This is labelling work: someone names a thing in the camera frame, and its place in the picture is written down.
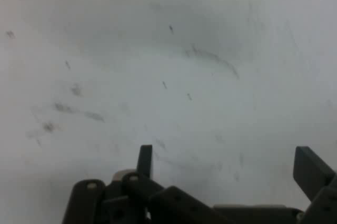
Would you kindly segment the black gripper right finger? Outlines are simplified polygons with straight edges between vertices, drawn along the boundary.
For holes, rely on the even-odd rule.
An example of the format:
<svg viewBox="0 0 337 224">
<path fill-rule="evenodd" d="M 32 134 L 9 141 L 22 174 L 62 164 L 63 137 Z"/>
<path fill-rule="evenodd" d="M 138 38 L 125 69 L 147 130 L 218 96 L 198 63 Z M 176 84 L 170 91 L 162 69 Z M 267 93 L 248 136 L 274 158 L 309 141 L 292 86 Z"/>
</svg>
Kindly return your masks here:
<svg viewBox="0 0 337 224">
<path fill-rule="evenodd" d="M 310 200 L 299 223 L 336 223 L 336 171 L 310 147 L 297 146 L 293 178 Z"/>
</svg>

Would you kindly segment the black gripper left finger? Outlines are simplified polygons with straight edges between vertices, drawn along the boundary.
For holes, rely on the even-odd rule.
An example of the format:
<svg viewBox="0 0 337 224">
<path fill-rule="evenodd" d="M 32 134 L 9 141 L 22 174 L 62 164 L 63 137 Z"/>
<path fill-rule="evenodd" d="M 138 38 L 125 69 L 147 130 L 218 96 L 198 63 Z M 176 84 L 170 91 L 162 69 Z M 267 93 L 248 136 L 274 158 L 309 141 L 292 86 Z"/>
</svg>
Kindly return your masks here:
<svg viewBox="0 0 337 224">
<path fill-rule="evenodd" d="M 231 223 L 231 220 L 177 187 L 151 179 L 151 145 L 142 145 L 135 170 L 109 185 L 77 182 L 63 223 Z"/>
</svg>

